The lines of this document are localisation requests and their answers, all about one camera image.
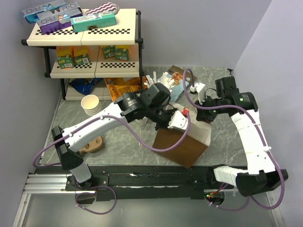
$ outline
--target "brown cardboard box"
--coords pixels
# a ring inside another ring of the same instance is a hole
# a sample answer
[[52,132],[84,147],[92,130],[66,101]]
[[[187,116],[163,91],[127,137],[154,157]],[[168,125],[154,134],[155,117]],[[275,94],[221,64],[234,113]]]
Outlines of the brown cardboard box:
[[[171,103],[175,108],[183,110],[183,106]],[[179,146],[167,152],[156,152],[169,160],[186,168],[190,168],[204,153],[210,144],[211,125],[196,121],[196,113],[189,110],[191,125],[188,135]],[[153,148],[164,149],[174,145],[182,136],[183,132],[177,130],[158,130]]]

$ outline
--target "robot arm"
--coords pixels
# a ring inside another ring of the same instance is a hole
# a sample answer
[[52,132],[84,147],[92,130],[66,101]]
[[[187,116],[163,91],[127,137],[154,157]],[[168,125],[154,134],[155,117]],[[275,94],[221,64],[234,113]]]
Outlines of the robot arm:
[[[212,122],[218,114],[229,114],[237,127],[247,159],[247,170],[221,165],[214,168],[213,178],[216,181],[237,187],[243,196],[274,190],[281,182],[273,162],[267,155],[267,152],[270,152],[270,148],[268,146],[264,147],[256,130],[256,127],[258,127],[264,136],[259,119],[258,106],[253,94],[250,92],[240,93],[239,89],[236,88],[234,77],[217,80],[216,88],[219,98],[212,99],[210,96],[205,97],[205,84],[197,83],[191,86],[191,92],[198,94],[196,105],[204,107],[237,105],[248,111],[256,123],[253,124],[246,114],[234,108],[197,110],[197,121],[207,123]],[[287,180],[287,171],[283,169],[281,172],[284,180]]]
[[85,183],[92,177],[79,150],[97,136],[121,125],[118,120],[107,118],[106,115],[114,116],[125,123],[147,117],[157,123],[156,128],[185,130],[187,118],[177,109],[165,109],[169,100],[170,91],[157,83],[142,91],[140,96],[136,93],[124,93],[100,113],[77,125],[65,129],[54,127],[52,129],[54,140],[66,137],[55,145],[63,170],[70,171],[79,183]]

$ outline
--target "round wooden block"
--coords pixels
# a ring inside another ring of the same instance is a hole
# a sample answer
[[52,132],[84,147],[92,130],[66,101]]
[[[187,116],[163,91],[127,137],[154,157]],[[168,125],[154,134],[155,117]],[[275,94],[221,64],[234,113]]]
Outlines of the round wooden block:
[[89,142],[87,145],[85,145],[85,147],[80,150],[80,154],[82,155],[83,153],[93,153],[100,147],[102,147],[102,144],[102,137],[98,136],[97,138]]

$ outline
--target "teal box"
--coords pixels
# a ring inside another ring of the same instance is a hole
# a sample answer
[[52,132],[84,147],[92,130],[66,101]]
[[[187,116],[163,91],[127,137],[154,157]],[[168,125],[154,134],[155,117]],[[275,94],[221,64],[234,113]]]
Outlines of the teal box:
[[116,18],[112,11],[93,15],[71,18],[71,25],[75,32],[107,27],[116,24]]

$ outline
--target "gray wall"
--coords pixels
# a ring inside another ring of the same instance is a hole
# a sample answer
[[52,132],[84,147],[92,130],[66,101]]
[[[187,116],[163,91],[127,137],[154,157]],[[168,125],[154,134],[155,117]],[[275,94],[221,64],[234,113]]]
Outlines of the gray wall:
[[34,155],[43,147],[59,98],[58,81],[44,78],[41,49],[23,47],[32,26],[21,10],[27,1],[6,1],[0,30],[0,212],[12,226]]
[[240,90],[256,96],[266,139],[288,171],[281,211],[290,227],[303,226],[302,11],[301,0],[273,0],[234,70]]
[[[46,0],[29,0],[32,5]],[[77,0],[83,8],[102,1]],[[144,65],[233,69],[271,0],[115,0],[142,12]]]

